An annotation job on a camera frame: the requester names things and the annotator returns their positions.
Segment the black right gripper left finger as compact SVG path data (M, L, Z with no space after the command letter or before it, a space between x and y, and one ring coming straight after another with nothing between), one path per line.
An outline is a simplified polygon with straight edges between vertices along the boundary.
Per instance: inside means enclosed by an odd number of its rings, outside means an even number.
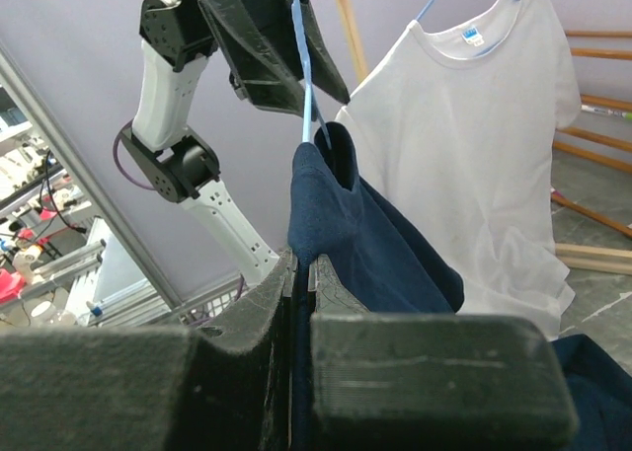
M1 335L5 450L284 450L294 261L192 327Z

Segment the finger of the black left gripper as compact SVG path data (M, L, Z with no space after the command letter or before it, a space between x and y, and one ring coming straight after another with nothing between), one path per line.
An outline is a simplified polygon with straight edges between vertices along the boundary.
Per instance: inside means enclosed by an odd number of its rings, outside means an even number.
M300 8L311 59L312 81L332 99L346 104L350 101L349 90L326 47L311 0L300 0Z
M304 90L287 0L197 0L241 100L301 115Z

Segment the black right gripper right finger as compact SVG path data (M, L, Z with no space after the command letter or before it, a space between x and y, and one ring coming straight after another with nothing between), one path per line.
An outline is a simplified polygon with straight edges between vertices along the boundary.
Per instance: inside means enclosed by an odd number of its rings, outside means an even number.
M579 428L545 336L516 317L371 313L309 270L320 450L559 450Z

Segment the navy blue t shirt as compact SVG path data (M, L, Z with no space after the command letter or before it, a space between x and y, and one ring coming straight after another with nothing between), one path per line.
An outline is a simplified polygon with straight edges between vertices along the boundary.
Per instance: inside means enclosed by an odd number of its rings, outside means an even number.
M457 313L464 283L398 209L358 173L347 129L330 122L292 162L288 243L308 274L321 255L369 311ZM580 419L573 450L631 447L631 377L586 335L552 341Z

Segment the white t shirt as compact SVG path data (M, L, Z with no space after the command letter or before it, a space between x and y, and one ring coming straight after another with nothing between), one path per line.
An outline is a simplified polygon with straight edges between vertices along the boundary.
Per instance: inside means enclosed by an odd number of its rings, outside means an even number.
M497 0L442 32L410 23L337 119L360 175L461 275L462 312L553 339L575 293L555 254L552 144L580 109L551 1Z

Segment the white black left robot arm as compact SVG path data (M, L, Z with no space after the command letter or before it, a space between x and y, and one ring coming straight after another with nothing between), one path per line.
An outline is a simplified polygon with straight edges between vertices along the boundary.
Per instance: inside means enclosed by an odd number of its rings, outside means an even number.
M144 58L139 106L118 133L137 167L179 204L235 262L249 286L273 270L277 254L240 211L211 147L188 118L202 72L221 53L237 96L255 108L301 118L308 141L324 118L316 95L350 94L321 35L311 0L143 0Z

